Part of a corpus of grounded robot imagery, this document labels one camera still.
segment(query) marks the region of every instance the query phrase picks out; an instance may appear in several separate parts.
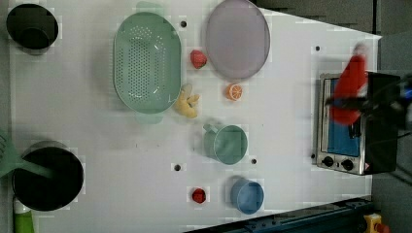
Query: white table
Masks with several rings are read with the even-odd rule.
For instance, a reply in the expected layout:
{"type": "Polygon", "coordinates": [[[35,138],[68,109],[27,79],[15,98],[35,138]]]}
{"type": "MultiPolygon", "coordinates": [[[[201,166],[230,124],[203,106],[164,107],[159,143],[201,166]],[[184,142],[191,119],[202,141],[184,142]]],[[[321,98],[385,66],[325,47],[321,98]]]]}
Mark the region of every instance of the white table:
{"type": "Polygon", "coordinates": [[[228,82],[210,63],[201,70],[189,63],[191,50],[205,50],[205,22],[219,2],[161,2],[182,40],[182,81],[201,95],[199,117],[185,119],[170,109],[161,124],[142,125],[120,101],[112,76],[114,36],[137,1],[41,1],[62,30],[42,56],[11,45],[14,140],[19,151],[45,139],[64,143],[83,161],[86,179],[69,206],[35,213],[38,233],[182,232],[370,195],[371,177],[317,168],[310,154],[316,79],[341,72],[358,41],[370,46],[367,65],[376,71],[379,37],[262,10],[270,54],[262,70],[241,83],[242,100],[232,103],[222,94],[228,82]],[[225,166],[204,155],[202,125],[210,121],[247,131],[250,147],[240,163],[225,166]],[[175,172],[175,164],[183,171],[175,172]],[[236,176],[263,185],[257,214],[231,207],[227,194],[236,176]],[[201,206],[189,200],[196,186],[208,191],[201,206]]]}

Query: toaster oven knob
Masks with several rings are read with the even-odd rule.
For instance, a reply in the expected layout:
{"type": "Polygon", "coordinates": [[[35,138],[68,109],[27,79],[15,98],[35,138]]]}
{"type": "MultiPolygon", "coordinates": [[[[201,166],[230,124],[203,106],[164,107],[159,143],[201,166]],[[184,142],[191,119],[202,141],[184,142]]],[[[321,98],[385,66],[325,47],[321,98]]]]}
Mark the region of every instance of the toaster oven knob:
{"type": "Polygon", "coordinates": [[[324,158],[324,160],[322,160],[322,162],[327,166],[327,167],[331,167],[333,165],[333,158],[331,158],[330,156],[326,156],[324,158]]]}
{"type": "Polygon", "coordinates": [[[351,160],[345,160],[340,163],[346,171],[351,171],[354,169],[354,163],[351,160]]]}

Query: blue cup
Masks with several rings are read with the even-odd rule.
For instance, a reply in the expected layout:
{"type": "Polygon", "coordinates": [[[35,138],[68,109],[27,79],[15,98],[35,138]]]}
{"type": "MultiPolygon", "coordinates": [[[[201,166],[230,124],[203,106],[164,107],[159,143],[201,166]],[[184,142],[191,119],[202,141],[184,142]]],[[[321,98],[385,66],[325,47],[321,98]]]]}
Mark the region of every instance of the blue cup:
{"type": "Polygon", "coordinates": [[[263,188],[260,184],[244,178],[237,181],[230,191],[232,205],[246,215],[256,213],[263,204],[263,198],[263,188]]]}

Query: green bottle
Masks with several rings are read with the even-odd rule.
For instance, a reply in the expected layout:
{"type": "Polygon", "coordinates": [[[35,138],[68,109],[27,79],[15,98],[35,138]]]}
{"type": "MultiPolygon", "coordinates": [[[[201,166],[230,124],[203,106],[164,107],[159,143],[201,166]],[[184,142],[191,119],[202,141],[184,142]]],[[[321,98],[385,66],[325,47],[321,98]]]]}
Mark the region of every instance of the green bottle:
{"type": "Polygon", "coordinates": [[[31,210],[15,198],[15,233],[34,233],[31,210]]]}

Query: gray floor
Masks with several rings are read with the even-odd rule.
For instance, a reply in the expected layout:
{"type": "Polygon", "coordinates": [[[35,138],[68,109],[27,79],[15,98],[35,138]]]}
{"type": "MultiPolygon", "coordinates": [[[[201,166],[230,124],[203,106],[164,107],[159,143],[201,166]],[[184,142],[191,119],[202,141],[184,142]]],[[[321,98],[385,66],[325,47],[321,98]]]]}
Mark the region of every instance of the gray floor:
{"type": "MultiPolygon", "coordinates": [[[[257,5],[276,11],[339,24],[359,31],[371,32],[372,0],[257,0],[257,5]]],[[[378,0],[377,33],[380,42],[380,72],[404,76],[412,73],[412,1],[378,0]]],[[[399,140],[397,162],[412,174],[412,137],[399,140]]],[[[399,171],[373,176],[372,199],[381,209],[383,221],[392,232],[411,232],[412,176],[399,171]]]]}
{"type": "MultiPolygon", "coordinates": [[[[8,131],[10,122],[10,63],[6,16],[9,1],[0,1],[0,129],[8,131]]],[[[0,232],[12,233],[12,192],[9,178],[0,179],[0,232]]]]}

